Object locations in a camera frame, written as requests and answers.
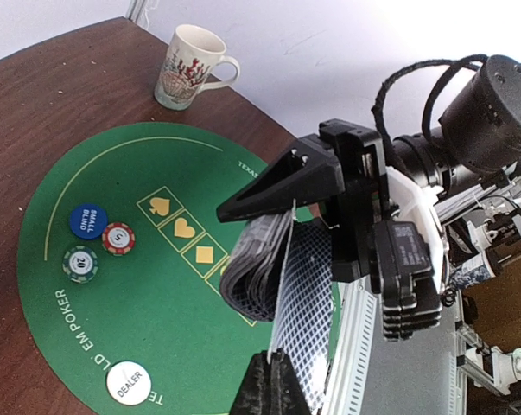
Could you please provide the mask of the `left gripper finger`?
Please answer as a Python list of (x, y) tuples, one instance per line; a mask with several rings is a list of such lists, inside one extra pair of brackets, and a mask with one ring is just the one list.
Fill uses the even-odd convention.
[(229, 414), (310, 414), (290, 357), (282, 349), (252, 356)]

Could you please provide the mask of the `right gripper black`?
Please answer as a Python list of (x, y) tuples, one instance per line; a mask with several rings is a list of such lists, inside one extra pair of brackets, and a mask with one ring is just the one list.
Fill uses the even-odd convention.
[(319, 133), (294, 141), (216, 214), (222, 223), (252, 220), (330, 198), (322, 217), (333, 280), (352, 283), (377, 270), (373, 226), (390, 217), (384, 142), (375, 130), (337, 118), (320, 123)]

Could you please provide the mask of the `single playing card blue back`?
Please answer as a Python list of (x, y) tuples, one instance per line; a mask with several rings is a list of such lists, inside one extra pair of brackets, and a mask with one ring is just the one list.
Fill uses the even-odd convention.
[(289, 357), (314, 414), (325, 398), (334, 313), (331, 237), (318, 218), (291, 218), (267, 361), (272, 362), (279, 350)]

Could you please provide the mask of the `white dealer button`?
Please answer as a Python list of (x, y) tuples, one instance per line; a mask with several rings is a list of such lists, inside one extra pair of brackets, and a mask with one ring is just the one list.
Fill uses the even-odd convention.
[(134, 361), (120, 361), (112, 366), (105, 382), (111, 397), (126, 406), (142, 404), (152, 391), (149, 372)]

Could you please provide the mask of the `blue small blind button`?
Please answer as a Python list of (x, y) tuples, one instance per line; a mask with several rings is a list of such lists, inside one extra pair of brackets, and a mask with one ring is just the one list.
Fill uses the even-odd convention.
[(99, 238), (108, 223), (106, 211), (92, 203), (79, 204), (69, 217), (69, 226), (73, 234), (85, 240)]

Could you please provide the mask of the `green twenty chip stack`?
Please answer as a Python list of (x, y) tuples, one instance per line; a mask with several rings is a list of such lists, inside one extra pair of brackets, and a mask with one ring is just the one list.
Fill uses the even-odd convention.
[(63, 256), (62, 270), (72, 282), (89, 283), (98, 273), (98, 256), (87, 246), (73, 246)]

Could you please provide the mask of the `deck of cards clear box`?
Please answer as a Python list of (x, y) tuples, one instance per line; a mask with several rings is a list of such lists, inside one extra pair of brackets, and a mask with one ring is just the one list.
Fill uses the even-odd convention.
[(288, 211), (247, 221), (222, 273), (221, 296), (232, 309), (252, 320), (275, 319), (292, 215)]

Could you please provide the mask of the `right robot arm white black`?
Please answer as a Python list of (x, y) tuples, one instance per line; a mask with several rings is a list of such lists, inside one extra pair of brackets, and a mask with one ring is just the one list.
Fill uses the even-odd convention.
[(435, 205), (521, 174), (521, 62), (485, 54), (442, 61), (421, 130), (391, 137), (384, 125), (391, 86), (432, 66), (417, 62), (384, 81), (372, 107), (373, 128), (334, 118), (295, 140), (218, 207), (218, 219), (250, 220), (318, 204), (331, 229), (334, 277), (351, 282), (373, 274), (389, 255), (375, 227), (399, 214), (428, 245), (430, 278), (440, 289), (446, 254)]

